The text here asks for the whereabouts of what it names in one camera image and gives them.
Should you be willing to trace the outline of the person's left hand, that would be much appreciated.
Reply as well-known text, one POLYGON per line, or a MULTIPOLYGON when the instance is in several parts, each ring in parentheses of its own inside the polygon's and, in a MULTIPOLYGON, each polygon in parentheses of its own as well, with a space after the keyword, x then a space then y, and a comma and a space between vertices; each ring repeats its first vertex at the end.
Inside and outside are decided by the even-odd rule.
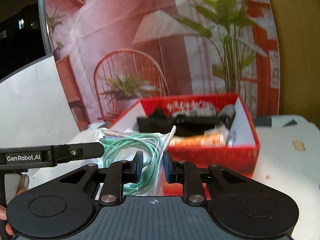
POLYGON ((28 186, 26 174, 1 174, 1 239, 10 239, 14 235, 7 221, 7 205, 28 186))

